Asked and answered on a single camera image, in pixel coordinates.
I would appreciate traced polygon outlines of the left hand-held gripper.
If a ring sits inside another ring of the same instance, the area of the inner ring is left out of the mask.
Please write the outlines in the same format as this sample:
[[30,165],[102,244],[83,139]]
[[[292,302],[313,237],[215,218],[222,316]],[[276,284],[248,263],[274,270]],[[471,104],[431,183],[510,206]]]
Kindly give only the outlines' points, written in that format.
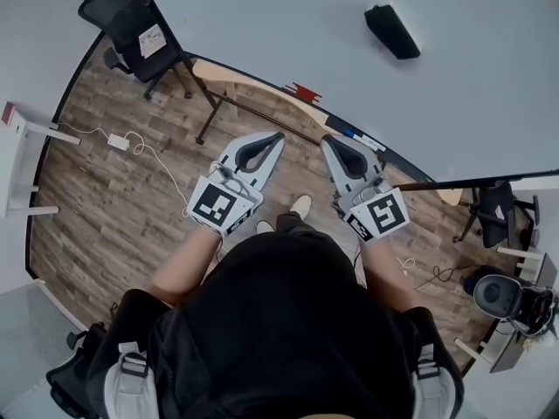
[[210,173],[198,179],[187,214],[219,236],[228,237],[264,202],[257,189],[266,185],[285,144],[285,135],[272,131],[231,141],[219,162],[211,164]]

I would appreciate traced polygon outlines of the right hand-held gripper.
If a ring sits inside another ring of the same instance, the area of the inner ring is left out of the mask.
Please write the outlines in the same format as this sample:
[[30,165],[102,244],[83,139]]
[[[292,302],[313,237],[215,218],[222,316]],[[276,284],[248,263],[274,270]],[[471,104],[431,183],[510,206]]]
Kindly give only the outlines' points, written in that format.
[[410,223],[400,189],[381,173],[371,148],[347,136],[326,134],[321,139],[321,153],[338,194],[334,207],[364,243]]

